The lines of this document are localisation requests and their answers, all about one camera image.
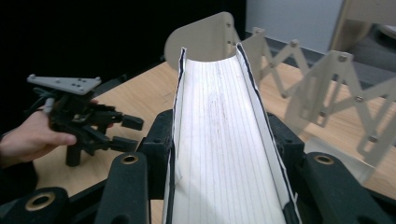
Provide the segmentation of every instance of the black clamp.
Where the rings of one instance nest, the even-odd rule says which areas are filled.
[[[67,147],[66,164],[78,166],[81,150],[91,156],[95,150],[109,148],[120,152],[131,152],[137,148],[138,141],[114,136],[106,136],[107,128],[120,123],[122,127],[142,130],[144,121],[115,110],[114,106],[99,105],[92,102],[93,89],[100,83],[100,78],[59,78],[29,76],[28,81],[52,88],[51,92],[36,88],[41,93],[39,102],[53,99],[55,106],[50,105],[49,121],[53,130],[71,133],[77,143]]]

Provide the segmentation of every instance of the brass insert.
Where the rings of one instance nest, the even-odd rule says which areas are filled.
[[[25,208],[27,211],[34,212],[47,207],[54,200],[55,194],[52,191],[39,193],[26,203]]]
[[[328,156],[317,155],[314,157],[316,161],[325,164],[325,165],[332,165],[334,164],[334,160]]]
[[[133,155],[128,155],[128,156],[122,158],[121,162],[124,164],[132,164],[132,163],[137,162],[138,160],[139,160],[138,157],[133,156]]]

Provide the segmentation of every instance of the metal bolt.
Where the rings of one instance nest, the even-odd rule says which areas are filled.
[[[340,56],[338,57],[338,61],[339,61],[340,63],[346,62],[346,61],[347,61],[347,56],[346,56],[346,55],[340,55]]]
[[[364,102],[364,99],[361,96],[355,96],[355,101],[358,103],[362,103],[362,102]]]
[[[378,138],[375,137],[375,136],[370,135],[369,136],[369,141],[372,142],[372,143],[376,143],[376,142],[378,142]]]
[[[292,48],[295,48],[295,47],[297,47],[297,45],[298,45],[298,41],[297,41],[297,40],[292,40],[292,41],[290,42],[290,45],[291,45]]]

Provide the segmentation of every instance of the book page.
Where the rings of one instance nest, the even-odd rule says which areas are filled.
[[[281,169],[271,168],[277,157],[266,152],[274,142],[265,120],[258,124],[252,101],[260,99],[252,98],[240,60],[183,63],[174,108],[173,175],[179,176],[172,223],[286,223],[288,192],[279,197],[272,169],[282,175]],[[265,118],[262,107],[259,112]]]

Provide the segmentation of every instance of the finger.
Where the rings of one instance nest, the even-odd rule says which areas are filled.
[[[52,133],[48,143],[55,146],[73,146],[77,142],[77,138],[70,133]]]

